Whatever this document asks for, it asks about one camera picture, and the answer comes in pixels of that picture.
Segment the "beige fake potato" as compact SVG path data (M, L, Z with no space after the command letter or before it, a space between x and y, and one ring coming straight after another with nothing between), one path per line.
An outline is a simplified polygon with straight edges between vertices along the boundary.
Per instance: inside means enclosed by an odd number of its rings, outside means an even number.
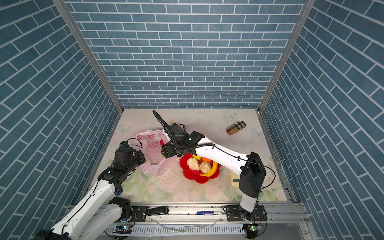
M211 167L211 164L207 161L203 161L201 164L200 164L200 171L203 173L203 174L207 174L208 172L210 172L212 169Z
M188 165L190 170L193 170L193 171L199 171L200 170L199 162L195 158L189 158L187 160L187 165Z

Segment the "pink plastic bag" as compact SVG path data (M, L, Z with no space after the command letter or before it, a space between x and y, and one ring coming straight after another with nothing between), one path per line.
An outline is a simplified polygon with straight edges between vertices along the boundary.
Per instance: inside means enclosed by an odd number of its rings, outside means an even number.
M136 138L142 143L142 153L146 162L139 166L139 169L147 176L161 176L168 171L179 158L163 158L161 155L162 146L168 143L169 139L164 130L147 130L138 133Z

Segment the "orange fake fruit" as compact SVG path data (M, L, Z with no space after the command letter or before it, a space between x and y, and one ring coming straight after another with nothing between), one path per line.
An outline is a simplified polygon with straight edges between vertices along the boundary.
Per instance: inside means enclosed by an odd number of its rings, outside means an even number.
M208 159L208 158L205 158L205 157L202 157L201 160L204 161L204 162L209 162L209 163L212 162L212 160L210 160L210 159Z

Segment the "yellow fake banana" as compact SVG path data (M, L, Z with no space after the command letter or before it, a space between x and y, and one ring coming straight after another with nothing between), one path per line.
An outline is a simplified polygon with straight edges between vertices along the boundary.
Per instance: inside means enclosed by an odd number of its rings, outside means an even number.
M200 176L203 176L203 177L211 177L212 175L214 175L218 169L218 163L216 162L212 162L212 165L211 165L212 169L210 172L208 172L207 174L200 174Z

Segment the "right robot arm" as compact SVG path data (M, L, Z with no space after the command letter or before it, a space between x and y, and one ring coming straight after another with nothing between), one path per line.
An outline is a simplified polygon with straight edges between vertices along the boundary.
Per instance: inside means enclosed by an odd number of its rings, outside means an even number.
M162 146L162 155L170 158L193 153L234 172L240 177L239 189L242 192L238 207L240 216L247 221L254 220L257 215L258 197L267 174L260 156L254 152L246 155L229 150L201 133L187 133L185 128L176 123L169 125L163 120L160 120L160 123L170 138L169 142Z

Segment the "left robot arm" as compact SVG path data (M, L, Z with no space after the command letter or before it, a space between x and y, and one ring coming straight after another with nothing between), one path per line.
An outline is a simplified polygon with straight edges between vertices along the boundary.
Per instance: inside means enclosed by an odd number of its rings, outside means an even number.
M35 240L95 240L116 221L136 217L131 201L119 197L122 183L146 162L142 151L131 147L116 150L113 164L99 176L80 202L50 230L40 230Z

